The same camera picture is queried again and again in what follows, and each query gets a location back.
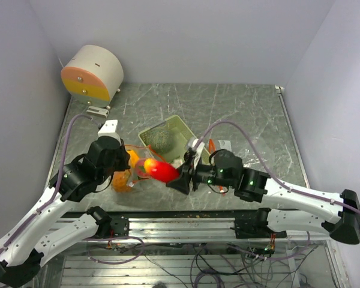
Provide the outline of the red yellow toy mango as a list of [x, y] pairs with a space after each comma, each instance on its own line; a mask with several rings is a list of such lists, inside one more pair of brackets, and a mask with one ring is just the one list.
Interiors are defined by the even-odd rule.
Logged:
[[148, 158], [143, 164], [145, 172], [153, 179], [169, 183], [179, 177], [179, 172], [169, 163]]

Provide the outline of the orange toy pineapple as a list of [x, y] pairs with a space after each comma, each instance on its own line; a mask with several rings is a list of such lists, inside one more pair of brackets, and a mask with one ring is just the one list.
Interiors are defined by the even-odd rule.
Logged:
[[127, 193], [131, 191], [129, 186], [131, 173], [129, 170], [115, 172], [112, 179], [112, 189], [117, 193]]

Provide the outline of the clear zip bag orange zipper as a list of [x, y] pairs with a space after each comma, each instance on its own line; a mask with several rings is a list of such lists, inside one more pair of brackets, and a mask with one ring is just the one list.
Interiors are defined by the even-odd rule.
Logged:
[[113, 174], [111, 187], [117, 193], [129, 193], [138, 187], [138, 183], [150, 178], [149, 174], [145, 172], [144, 162], [148, 158], [157, 158], [164, 161], [164, 158], [157, 154], [151, 147], [148, 146], [125, 146], [130, 159], [128, 170], [123, 172], [115, 172]]

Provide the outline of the orange toy bell pepper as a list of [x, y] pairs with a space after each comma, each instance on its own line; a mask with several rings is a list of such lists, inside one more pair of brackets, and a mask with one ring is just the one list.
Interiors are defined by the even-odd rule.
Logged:
[[134, 169], [136, 167], [136, 163], [139, 161], [140, 157], [134, 150], [128, 150], [127, 153], [130, 156], [130, 159], [128, 161], [130, 167]]

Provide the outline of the pink toy peach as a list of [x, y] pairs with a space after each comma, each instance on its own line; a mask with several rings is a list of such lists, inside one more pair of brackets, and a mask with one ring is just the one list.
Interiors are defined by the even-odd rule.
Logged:
[[134, 170], [138, 178], [142, 178], [142, 179], [149, 178], [149, 173], [145, 170], [144, 167], [145, 161], [146, 160], [144, 158], [141, 158], [136, 163], [136, 167], [134, 168]]

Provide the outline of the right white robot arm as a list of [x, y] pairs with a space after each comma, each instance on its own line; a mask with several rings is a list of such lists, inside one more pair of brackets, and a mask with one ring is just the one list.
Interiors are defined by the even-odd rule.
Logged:
[[195, 161], [187, 152], [178, 177], [166, 186], [183, 194], [199, 184], [231, 188], [246, 202], [276, 203], [279, 208], [260, 208], [252, 223], [253, 232], [263, 238], [287, 230], [328, 235], [343, 244], [360, 243], [360, 204], [357, 194], [345, 189], [327, 193], [292, 185], [269, 174], [246, 168], [234, 153], [221, 149], [210, 157], [211, 164]]

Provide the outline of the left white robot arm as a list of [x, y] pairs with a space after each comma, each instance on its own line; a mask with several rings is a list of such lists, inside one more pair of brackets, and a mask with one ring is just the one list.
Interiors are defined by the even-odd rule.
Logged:
[[21, 287], [55, 255], [86, 238], [104, 238], [111, 218], [91, 207], [73, 223], [49, 233], [51, 226], [96, 191], [115, 172], [129, 169], [130, 156], [116, 134], [101, 135], [85, 154], [62, 164], [32, 209], [0, 239], [0, 283]]

